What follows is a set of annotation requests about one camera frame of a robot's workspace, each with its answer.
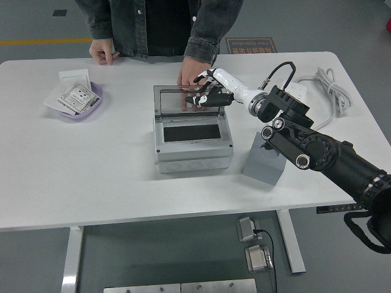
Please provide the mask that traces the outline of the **person's left hand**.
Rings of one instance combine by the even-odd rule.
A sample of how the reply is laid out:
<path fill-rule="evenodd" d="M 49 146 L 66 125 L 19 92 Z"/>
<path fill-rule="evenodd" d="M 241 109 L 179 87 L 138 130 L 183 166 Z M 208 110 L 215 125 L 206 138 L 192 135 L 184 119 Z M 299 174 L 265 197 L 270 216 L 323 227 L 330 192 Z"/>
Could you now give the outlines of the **person's left hand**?
<path fill-rule="evenodd" d="M 208 62 L 195 59 L 192 57 L 184 57 L 181 69 L 178 74 L 178 85 L 204 85 L 206 78 L 199 82 L 194 82 L 194 79 L 206 70 L 209 70 L 211 65 Z"/>

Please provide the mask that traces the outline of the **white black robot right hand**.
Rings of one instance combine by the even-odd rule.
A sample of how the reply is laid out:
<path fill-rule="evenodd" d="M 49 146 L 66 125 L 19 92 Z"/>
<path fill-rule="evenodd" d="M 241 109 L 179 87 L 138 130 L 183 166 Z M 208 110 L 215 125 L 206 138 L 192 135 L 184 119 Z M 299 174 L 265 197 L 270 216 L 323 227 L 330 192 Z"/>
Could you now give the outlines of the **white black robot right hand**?
<path fill-rule="evenodd" d="M 255 105 L 266 94 L 265 91 L 252 89 L 236 76 L 221 68 L 205 70 L 194 80 L 194 83 L 206 79 L 201 88 L 195 93 L 184 93 L 185 106 L 190 104 L 195 107 L 221 107 L 229 106 L 233 101 L 247 106 L 252 112 Z"/>

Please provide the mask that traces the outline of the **person's right hand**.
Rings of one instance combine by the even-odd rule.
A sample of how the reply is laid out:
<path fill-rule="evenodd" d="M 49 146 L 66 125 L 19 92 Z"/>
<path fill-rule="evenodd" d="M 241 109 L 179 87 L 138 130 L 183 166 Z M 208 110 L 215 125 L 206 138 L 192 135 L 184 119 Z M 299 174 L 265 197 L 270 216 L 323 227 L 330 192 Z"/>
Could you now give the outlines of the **person's right hand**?
<path fill-rule="evenodd" d="M 111 38 L 92 40 L 89 54 L 99 65 L 112 65 L 120 53 L 114 51 L 114 44 Z"/>

